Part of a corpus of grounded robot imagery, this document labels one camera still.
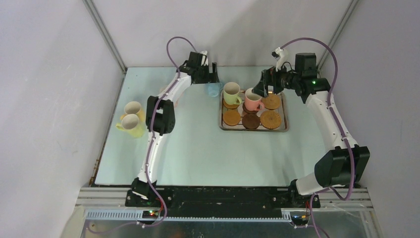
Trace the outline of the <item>blue mug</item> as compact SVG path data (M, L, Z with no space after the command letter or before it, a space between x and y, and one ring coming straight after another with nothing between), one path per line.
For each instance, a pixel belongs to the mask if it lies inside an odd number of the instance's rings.
M223 83L222 82L208 83L207 84L207 94L210 97L218 97L222 88L223 88Z

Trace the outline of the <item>green cup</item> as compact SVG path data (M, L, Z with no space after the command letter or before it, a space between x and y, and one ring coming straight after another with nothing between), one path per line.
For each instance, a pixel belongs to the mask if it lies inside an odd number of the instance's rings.
M228 82L223 87L223 99L228 105L239 105L242 103L239 93L240 86L235 82Z

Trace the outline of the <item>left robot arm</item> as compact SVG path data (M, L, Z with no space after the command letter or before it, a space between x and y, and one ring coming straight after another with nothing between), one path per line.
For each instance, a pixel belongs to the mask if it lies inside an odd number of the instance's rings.
M193 84L217 83L218 81L217 63L213 62L212 70L210 70L208 52L190 52L188 60L179 67L169 85L157 96L148 98L147 153L138 176L131 185L131 192L144 206L152 206L157 199L153 188L157 182L157 172L165 141L175 127L175 102Z

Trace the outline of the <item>dark wood coaster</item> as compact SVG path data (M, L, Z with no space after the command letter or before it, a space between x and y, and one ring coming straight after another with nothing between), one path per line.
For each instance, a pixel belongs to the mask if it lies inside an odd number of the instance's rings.
M246 114L242 118L242 125L246 129L257 129L260 125L260 118L256 114Z
M242 105L242 108L243 108L243 111L247 114L257 114L259 112L259 111L248 110L244 104Z

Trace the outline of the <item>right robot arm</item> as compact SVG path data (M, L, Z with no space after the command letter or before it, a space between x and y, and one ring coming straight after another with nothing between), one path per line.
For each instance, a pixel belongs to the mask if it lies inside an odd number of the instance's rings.
M294 90L308 107L320 129L326 154L315 164L314 172L297 179L296 189L288 193L288 201L294 207L303 206L308 195L330 187L353 188L363 174L370 158L366 146L360 146L351 136L335 106L332 86L317 73L316 55L298 53L295 67L288 70L288 53L276 49L272 56L276 65L262 71L258 84L252 92L268 97L268 88L278 94L284 89Z

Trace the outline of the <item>light wood coaster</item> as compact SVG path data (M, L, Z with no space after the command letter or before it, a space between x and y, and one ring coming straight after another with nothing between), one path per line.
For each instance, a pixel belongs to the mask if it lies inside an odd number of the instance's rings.
M227 110L222 114L222 120L228 126L235 126L241 121L241 115L237 110Z
M222 102L223 102L223 106L227 108L228 110L235 110L240 106L240 104L232 104L232 105L228 104L225 100L222 100Z

